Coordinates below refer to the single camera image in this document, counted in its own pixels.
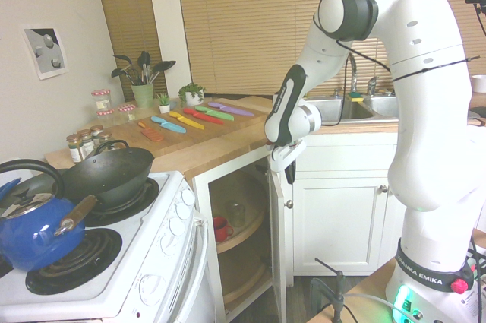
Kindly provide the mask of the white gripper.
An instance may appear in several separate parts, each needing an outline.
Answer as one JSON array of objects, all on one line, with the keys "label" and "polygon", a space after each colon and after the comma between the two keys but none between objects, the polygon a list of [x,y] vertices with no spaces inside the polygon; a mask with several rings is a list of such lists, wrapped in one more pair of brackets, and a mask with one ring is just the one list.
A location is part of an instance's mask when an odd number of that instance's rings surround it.
[{"label": "white gripper", "polygon": [[285,170],[287,183],[293,185],[296,177],[296,159],[305,148],[304,139],[282,147],[275,146],[270,154],[270,169],[274,172]]}]

